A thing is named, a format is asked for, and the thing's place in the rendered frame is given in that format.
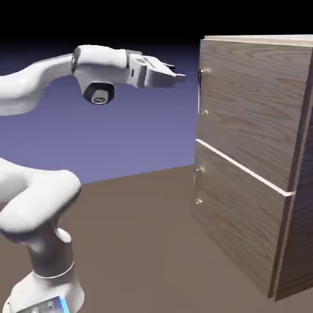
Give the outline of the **wooden cabinet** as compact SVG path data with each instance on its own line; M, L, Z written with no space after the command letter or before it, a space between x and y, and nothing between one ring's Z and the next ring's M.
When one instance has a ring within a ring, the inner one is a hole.
M313 35L205 36L193 215L275 301L313 287Z

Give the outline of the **small wooden cabinet door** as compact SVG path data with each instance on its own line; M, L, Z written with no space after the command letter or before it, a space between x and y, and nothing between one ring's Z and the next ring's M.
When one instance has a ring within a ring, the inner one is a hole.
M290 197L196 143L195 167L203 167L194 217L225 255L267 298L281 256Z

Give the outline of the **large wooden cabinet door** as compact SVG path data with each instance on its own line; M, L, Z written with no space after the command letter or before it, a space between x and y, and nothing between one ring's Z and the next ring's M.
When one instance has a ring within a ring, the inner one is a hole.
M263 179L295 189L311 115L313 44L201 42L198 136Z

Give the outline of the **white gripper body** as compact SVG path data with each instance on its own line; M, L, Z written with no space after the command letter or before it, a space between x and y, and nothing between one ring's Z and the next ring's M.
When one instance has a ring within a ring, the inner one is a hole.
M143 58L147 64L144 87L174 87L175 82L173 76L175 75L175 70L167 68L164 62L156 57L144 56Z

